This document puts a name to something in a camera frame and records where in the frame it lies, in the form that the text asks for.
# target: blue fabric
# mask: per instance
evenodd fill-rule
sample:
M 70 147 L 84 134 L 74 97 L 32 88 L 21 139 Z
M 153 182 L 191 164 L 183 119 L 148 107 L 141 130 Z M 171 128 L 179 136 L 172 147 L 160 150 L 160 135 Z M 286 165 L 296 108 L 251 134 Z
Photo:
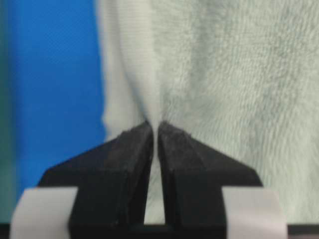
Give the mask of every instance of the blue fabric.
M 91 0 L 8 0 L 18 198 L 46 168 L 103 142 Z

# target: blue backdrop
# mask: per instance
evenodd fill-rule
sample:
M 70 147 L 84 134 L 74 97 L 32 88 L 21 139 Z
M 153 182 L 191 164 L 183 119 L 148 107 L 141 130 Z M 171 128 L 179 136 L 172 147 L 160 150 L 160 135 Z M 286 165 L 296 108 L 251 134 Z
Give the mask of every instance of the blue backdrop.
M 103 142 L 92 0 L 7 0 L 18 198 L 46 168 Z

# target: terry cloth towel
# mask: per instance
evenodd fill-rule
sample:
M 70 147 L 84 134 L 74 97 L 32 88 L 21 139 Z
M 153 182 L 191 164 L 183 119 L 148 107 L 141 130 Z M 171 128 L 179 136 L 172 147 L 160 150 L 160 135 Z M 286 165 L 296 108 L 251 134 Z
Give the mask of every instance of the terry cloth towel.
M 161 120 L 255 168 L 319 222 L 319 1 L 97 0 L 108 140 Z M 146 222 L 162 223 L 160 166 Z

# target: rubber gripper pad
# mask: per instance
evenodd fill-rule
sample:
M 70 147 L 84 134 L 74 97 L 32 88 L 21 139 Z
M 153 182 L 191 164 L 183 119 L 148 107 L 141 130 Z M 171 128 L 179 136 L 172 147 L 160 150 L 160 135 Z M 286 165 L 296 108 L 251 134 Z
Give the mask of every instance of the rubber gripper pad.
M 152 158 L 153 132 L 145 122 L 48 169 L 38 186 L 78 187 L 71 226 L 143 223 Z
M 226 230 L 222 186 L 262 186 L 254 169 L 193 139 L 167 122 L 159 126 L 165 220 L 175 228 Z

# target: white fabric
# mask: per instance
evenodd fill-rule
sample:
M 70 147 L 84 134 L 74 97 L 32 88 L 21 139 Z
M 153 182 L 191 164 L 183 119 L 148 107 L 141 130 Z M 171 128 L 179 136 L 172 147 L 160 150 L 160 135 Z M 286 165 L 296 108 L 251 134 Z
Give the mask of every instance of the white fabric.
M 10 239 L 69 239 L 77 187 L 26 189 L 10 224 Z
M 222 187 L 227 239 L 287 239 L 286 219 L 274 192 L 262 187 Z
M 97 0 L 110 138 L 167 120 L 319 222 L 319 1 Z M 163 222 L 158 160 L 147 222 Z

